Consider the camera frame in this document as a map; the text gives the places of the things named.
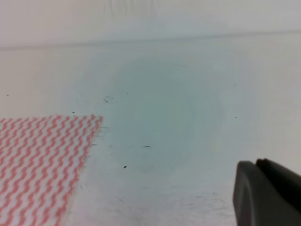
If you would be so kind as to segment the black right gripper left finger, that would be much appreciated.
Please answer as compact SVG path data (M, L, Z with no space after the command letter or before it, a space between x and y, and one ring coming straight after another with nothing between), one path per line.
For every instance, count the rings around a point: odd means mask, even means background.
M237 164L233 206L238 226L266 226L272 211L275 188L263 172L250 161Z

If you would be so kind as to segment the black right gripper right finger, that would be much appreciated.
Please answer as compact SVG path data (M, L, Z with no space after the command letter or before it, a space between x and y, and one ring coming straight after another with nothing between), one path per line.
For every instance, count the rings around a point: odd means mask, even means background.
M299 226L301 224L301 176L268 159L258 159L262 185L255 195L257 226Z

